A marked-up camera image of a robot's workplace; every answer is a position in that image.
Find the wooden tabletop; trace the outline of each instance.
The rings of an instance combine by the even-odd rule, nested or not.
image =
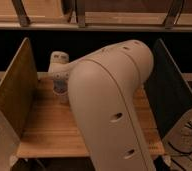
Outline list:
[[[86,157],[86,149],[69,105],[59,103],[52,81],[40,80],[35,100],[19,144],[19,158]],[[134,104],[151,155],[164,154],[164,148],[144,90],[137,90]]]

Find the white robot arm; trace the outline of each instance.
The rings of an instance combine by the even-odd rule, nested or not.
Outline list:
[[[140,41],[130,40],[68,64],[55,61],[54,56],[49,75],[54,84],[69,78],[71,109],[95,169],[154,171],[133,105],[135,90],[153,68],[150,49]]]

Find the wooden partition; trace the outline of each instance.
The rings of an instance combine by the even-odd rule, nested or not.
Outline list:
[[[25,38],[0,81],[0,125],[15,141],[31,108],[37,72],[29,39]]]

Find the screw hole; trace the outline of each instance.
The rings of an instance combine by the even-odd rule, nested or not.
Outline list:
[[[117,113],[117,114],[113,115],[112,118],[111,118],[111,122],[117,122],[117,121],[119,121],[122,116],[123,116],[122,113]]]
[[[124,48],[125,50],[130,50],[130,48],[128,48],[128,47],[126,47],[126,46],[124,46],[123,48]]]
[[[134,43],[137,44],[137,45],[140,45],[140,43],[138,41],[134,41]]]
[[[124,159],[129,159],[129,158],[131,158],[131,157],[134,155],[134,153],[135,153],[135,150],[134,150],[134,149],[128,151],[128,152],[125,154]]]

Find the wooden board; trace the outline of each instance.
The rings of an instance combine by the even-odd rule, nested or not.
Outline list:
[[[60,0],[24,0],[24,8],[32,22],[67,22],[71,14],[65,14]],[[13,4],[9,0],[0,1],[0,21],[18,21]]]
[[[0,81],[0,125],[15,139],[23,132],[36,86],[37,72],[26,38]]]
[[[128,24],[128,25],[161,25],[167,13],[133,13],[133,12],[86,12],[88,24]],[[178,26],[192,25],[192,13],[182,13]]]
[[[89,156],[70,107],[59,103],[58,97],[52,92],[52,86],[49,79],[41,79],[39,83],[17,151],[19,158]],[[164,154],[149,103],[142,89],[136,92],[134,103],[151,155]]]

